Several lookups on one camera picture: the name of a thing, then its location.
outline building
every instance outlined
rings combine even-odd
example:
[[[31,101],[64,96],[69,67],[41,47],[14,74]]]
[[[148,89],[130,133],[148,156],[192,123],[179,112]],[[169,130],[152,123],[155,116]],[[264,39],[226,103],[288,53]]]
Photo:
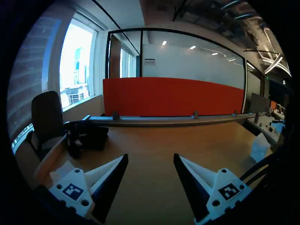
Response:
[[[89,57],[84,48],[78,48],[74,55],[74,84],[88,84]]]
[[[73,87],[65,88],[60,92],[62,107],[67,107],[71,104],[79,102],[89,96],[88,84],[77,84]]]

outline wooden desk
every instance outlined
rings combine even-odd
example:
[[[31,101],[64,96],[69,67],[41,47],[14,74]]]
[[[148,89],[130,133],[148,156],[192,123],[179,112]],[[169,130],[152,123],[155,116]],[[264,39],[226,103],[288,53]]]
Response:
[[[273,120],[275,120],[274,117],[264,115],[259,117],[257,124],[254,123],[254,118],[247,119],[247,122],[258,128],[265,135],[271,145],[275,145],[278,142],[280,133],[276,133],[274,127],[272,132],[269,131],[269,127],[266,127],[266,125],[269,126]]]
[[[106,224],[190,224],[194,215],[173,164],[178,153],[217,171],[228,168],[238,177],[255,164],[255,135],[236,122],[193,127],[111,127],[102,152],[83,152],[73,160],[65,152],[51,169],[69,159],[84,171],[125,153],[129,163]],[[52,185],[47,178],[45,185]]]

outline computer monitor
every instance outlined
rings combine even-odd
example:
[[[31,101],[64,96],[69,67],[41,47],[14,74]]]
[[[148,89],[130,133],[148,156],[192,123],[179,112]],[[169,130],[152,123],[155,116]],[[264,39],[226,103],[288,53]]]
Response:
[[[256,112],[268,112],[270,110],[270,100],[262,97],[258,94],[252,93],[250,111]]]

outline glass wall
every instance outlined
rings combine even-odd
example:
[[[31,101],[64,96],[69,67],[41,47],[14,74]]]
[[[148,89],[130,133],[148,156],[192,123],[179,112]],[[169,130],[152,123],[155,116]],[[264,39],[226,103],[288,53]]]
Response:
[[[121,49],[120,78],[136,77],[136,57]]]
[[[145,35],[143,77],[200,80],[244,89],[243,59],[237,54],[183,34],[147,31]]]
[[[108,77],[136,77],[139,73],[140,31],[112,34],[108,49]]]
[[[264,95],[264,75],[250,62],[247,62],[247,94],[244,113],[250,112],[252,93]]]

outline black bag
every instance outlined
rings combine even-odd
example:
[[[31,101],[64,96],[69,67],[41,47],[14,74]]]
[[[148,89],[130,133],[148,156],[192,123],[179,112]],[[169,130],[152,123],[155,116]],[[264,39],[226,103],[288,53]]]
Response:
[[[107,127],[100,127],[88,120],[66,123],[68,152],[78,158],[85,149],[102,150],[107,140]]]

